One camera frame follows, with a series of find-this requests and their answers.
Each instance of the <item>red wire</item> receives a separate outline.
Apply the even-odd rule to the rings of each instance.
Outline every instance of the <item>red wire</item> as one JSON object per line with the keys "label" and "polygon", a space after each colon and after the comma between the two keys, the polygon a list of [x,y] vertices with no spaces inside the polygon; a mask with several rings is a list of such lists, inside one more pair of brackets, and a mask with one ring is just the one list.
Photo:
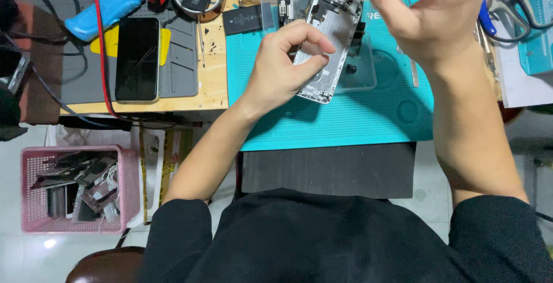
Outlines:
{"label": "red wire", "polygon": [[113,109],[113,105],[111,103],[111,96],[109,95],[109,92],[107,90],[107,79],[106,79],[106,45],[104,43],[103,38],[103,28],[102,28],[102,15],[100,14],[100,1],[94,0],[94,3],[96,4],[96,18],[98,20],[98,37],[100,39],[100,68],[102,69],[102,88],[104,93],[104,101],[106,102],[107,111],[114,117],[119,118],[120,116],[115,112]]}

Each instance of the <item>silicone mat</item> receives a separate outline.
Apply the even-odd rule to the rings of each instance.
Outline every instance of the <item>silicone mat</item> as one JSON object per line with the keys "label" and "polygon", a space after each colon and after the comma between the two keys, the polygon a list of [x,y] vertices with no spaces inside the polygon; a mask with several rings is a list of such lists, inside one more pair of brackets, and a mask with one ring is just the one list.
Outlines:
{"label": "silicone mat", "polygon": [[[408,5],[416,1],[404,0]],[[414,88],[409,58],[368,1],[363,4],[362,20],[367,23],[365,35],[370,35],[377,86],[370,91],[335,93],[328,105],[296,96],[258,122],[242,151],[432,139],[433,96],[426,75],[418,66],[419,87]],[[227,37],[230,105],[244,92],[263,36],[252,32]]]}

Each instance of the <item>brown stool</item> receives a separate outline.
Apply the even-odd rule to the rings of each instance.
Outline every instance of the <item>brown stool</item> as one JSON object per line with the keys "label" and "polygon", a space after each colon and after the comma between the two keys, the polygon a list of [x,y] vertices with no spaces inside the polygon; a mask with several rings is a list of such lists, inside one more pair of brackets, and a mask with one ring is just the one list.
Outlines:
{"label": "brown stool", "polygon": [[66,283],[135,283],[144,248],[126,246],[98,251],[81,259],[69,272]]}

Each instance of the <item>person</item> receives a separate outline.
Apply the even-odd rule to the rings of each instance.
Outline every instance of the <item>person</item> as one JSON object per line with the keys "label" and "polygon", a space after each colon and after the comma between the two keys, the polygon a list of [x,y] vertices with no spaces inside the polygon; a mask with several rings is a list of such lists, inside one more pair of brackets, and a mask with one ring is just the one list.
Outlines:
{"label": "person", "polygon": [[248,133],[328,62],[293,65],[287,51],[304,41],[335,51],[296,20],[263,39],[244,94],[179,167],[151,222],[142,282],[553,281],[472,35],[482,0],[371,1],[430,81],[435,151],[455,207],[449,245],[389,202],[282,188],[232,202],[212,238],[207,202]]}

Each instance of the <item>plastic basket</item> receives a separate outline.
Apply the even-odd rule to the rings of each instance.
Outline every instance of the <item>plastic basket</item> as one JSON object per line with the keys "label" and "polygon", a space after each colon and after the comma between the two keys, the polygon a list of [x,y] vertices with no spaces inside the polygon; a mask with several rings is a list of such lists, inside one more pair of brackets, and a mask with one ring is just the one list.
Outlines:
{"label": "plastic basket", "polygon": [[[72,222],[65,217],[48,217],[46,190],[29,190],[37,174],[49,169],[43,162],[65,152],[116,151],[118,162],[118,190],[120,221]],[[138,156],[133,150],[118,145],[80,147],[28,147],[21,152],[21,230],[26,233],[102,233],[119,234],[127,222],[140,210]]]}

